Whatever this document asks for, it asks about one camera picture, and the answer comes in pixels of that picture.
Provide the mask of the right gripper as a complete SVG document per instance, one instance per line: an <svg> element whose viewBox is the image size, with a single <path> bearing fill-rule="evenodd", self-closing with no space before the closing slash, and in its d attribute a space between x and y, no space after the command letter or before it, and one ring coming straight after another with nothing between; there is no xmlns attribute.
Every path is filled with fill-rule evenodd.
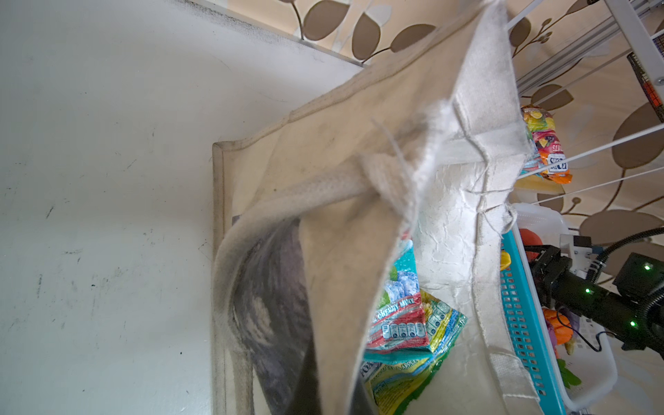
<svg viewBox="0 0 664 415"><path fill-rule="evenodd" d="M622 342L622 349L663 354L663 262L633 252L614 279L617 292L598 283L600 271L617 250L642 240L633 234L600 252L584 276L572 273L572 259L560 248L527 234L524 249L541 304L590 318Z"/></svg>

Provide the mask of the white canvas grocery bag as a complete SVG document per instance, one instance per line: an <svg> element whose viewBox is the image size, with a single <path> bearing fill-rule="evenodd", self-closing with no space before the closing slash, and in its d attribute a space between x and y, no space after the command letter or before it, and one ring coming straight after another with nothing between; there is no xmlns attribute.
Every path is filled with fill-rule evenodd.
<svg viewBox="0 0 664 415"><path fill-rule="evenodd" d="M402 239L420 283L468 318L415 414L538 414L501 303L508 197L530 151L503 1L264 131L212 148L213 411L285 414L311 339L322 414L349 414Z"/></svg>

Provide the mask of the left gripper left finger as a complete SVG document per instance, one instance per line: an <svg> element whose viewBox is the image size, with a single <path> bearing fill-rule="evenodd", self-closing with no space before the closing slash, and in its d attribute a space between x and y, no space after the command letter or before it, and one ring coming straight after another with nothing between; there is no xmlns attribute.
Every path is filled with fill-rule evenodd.
<svg viewBox="0 0 664 415"><path fill-rule="evenodd" d="M316 362L316 348L311 339L304 356L303 367L300 372L297 386L286 415L321 415L321 399L319 392L319 377Z"/></svg>

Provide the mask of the pink teal snack bag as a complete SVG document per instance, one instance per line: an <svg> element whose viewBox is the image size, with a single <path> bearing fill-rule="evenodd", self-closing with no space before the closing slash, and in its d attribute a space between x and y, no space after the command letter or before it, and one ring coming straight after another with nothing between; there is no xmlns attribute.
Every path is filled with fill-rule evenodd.
<svg viewBox="0 0 664 415"><path fill-rule="evenodd" d="M397 365L431 356L413 241L405 239L388 270L363 360Z"/></svg>

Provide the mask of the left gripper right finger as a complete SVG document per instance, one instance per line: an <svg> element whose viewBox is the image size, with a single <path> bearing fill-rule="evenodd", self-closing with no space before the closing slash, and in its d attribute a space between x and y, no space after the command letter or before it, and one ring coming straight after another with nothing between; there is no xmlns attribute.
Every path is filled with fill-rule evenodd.
<svg viewBox="0 0 664 415"><path fill-rule="evenodd" d="M374 415L375 404L371 401L369 394L362 383L361 376L354 379L349 415Z"/></svg>

